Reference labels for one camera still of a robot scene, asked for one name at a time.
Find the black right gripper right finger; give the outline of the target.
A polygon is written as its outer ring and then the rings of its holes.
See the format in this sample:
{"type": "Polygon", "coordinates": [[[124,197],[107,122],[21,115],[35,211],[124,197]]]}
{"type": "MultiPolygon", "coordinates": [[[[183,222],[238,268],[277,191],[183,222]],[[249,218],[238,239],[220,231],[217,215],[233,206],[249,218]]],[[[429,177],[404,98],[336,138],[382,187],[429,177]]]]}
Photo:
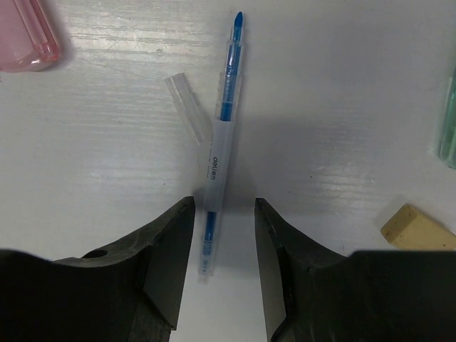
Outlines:
{"type": "Polygon", "coordinates": [[[357,251],[342,256],[254,208],[270,341],[453,341],[455,253],[357,251]]]}

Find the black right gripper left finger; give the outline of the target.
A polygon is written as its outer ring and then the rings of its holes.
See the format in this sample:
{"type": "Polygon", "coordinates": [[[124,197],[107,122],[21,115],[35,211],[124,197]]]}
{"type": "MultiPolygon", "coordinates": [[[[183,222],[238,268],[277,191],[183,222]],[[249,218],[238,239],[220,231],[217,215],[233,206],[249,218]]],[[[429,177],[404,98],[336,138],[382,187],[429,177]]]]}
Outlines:
{"type": "Polygon", "coordinates": [[[3,341],[168,341],[177,328],[195,221],[184,197],[80,258],[1,251],[3,341]]]}

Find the clear pen cap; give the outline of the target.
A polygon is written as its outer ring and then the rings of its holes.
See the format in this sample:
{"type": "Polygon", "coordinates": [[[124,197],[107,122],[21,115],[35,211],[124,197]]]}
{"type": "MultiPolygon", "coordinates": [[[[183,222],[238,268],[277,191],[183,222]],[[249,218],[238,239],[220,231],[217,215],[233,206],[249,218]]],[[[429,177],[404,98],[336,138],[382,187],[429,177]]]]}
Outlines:
{"type": "Polygon", "coordinates": [[[165,79],[165,84],[188,134],[198,145],[204,145],[209,140],[212,124],[192,91],[186,75],[178,73],[170,76],[165,79]]]}

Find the blue pen clear barrel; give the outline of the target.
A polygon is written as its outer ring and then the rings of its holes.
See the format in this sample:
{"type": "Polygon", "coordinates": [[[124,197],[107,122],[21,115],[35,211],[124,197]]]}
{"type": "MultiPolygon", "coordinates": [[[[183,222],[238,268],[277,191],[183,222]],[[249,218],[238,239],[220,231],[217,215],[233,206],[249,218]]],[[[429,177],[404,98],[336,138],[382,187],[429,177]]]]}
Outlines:
{"type": "Polygon", "coordinates": [[[240,11],[234,18],[227,42],[227,54],[219,77],[217,106],[212,123],[203,202],[205,224],[199,258],[199,282],[202,284],[209,281],[214,267],[242,78],[243,30],[244,14],[240,11]]]}

